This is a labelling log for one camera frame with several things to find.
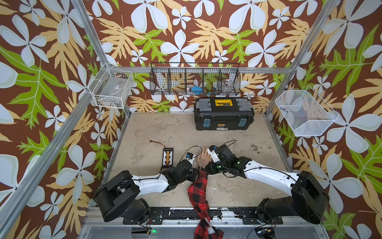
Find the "black digital wrist watch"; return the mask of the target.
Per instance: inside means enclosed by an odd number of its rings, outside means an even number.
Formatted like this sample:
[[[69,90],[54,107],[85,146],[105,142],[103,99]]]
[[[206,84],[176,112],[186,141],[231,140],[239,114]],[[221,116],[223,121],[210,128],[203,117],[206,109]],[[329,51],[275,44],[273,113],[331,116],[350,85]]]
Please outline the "black digital wrist watch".
[[[213,171],[211,171],[210,168],[200,167],[200,171],[204,172],[206,175],[213,175]]]

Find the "red plaid sleeve forearm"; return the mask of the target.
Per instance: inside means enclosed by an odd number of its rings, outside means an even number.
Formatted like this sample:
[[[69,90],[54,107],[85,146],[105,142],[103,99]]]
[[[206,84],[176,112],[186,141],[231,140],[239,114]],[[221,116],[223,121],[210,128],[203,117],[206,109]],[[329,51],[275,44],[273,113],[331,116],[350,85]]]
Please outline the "red plaid sleeve forearm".
[[[207,201],[208,175],[199,171],[197,179],[188,188],[189,200],[200,218],[194,232],[195,239],[222,239],[224,232],[211,225]]]

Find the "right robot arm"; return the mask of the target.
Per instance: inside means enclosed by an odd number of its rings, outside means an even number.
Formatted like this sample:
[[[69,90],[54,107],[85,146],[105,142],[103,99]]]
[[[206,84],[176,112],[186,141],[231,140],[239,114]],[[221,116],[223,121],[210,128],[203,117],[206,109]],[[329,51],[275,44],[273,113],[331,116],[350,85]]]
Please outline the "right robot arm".
[[[230,173],[232,177],[256,180],[286,193],[278,199],[265,198],[256,207],[256,218],[267,223],[279,217],[299,216],[318,225],[330,197],[309,172],[285,172],[262,165],[247,157],[236,157],[226,144],[207,149],[212,161],[207,165],[210,175]]]

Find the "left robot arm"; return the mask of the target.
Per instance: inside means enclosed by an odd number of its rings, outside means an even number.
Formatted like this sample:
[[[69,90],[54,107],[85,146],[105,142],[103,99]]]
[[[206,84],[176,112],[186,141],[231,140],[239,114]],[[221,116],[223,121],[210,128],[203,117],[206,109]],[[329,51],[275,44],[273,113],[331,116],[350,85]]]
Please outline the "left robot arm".
[[[117,174],[93,192],[93,199],[105,222],[119,217],[127,224],[144,224],[152,215],[152,210],[144,199],[137,197],[150,193],[164,193],[174,190],[184,181],[194,182],[199,170],[188,160],[180,161],[158,175],[140,177],[128,170]]]

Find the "pale mannequin hand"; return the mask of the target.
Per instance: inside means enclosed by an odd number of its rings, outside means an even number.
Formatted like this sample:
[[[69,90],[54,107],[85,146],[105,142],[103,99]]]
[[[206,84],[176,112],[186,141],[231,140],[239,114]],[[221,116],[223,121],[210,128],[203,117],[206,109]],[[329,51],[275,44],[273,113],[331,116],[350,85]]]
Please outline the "pale mannequin hand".
[[[211,155],[208,153],[208,147],[203,147],[201,154],[198,156],[197,164],[199,168],[206,168],[207,165],[212,161]]]

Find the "black parallel charging board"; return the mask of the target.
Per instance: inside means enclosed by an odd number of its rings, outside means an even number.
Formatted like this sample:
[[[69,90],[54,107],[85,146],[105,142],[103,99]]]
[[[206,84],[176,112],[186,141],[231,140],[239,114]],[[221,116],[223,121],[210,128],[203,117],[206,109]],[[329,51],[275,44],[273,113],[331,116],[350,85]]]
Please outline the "black parallel charging board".
[[[170,167],[173,167],[174,149],[172,147],[166,147],[164,144],[157,142],[157,141],[150,140],[150,143],[156,143],[156,144],[160,144],[161,146],[163,146],[161,169],[168,169]]]

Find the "black deli toolbox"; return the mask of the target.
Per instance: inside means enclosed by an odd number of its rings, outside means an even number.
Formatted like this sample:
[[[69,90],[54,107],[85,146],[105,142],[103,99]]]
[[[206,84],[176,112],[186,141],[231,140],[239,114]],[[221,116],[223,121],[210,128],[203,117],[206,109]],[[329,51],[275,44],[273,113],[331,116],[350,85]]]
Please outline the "black deli toolbox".
[[[246,130],[254,115],[247,98],[199,98],[194,104],[196,130]]]

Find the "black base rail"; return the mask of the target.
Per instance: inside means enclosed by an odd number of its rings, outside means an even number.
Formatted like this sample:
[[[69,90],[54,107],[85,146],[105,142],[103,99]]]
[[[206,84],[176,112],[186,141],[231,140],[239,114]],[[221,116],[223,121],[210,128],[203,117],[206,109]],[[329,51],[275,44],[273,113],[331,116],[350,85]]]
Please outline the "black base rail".
[[[137,220],[127,215],[121,216],[125,225],[197,225],[200,217],[191,207],[152,207],[151,214]],[[211,223],[221,225],[262,225],[256,214],[256,207],[213,207],[209,209]]]

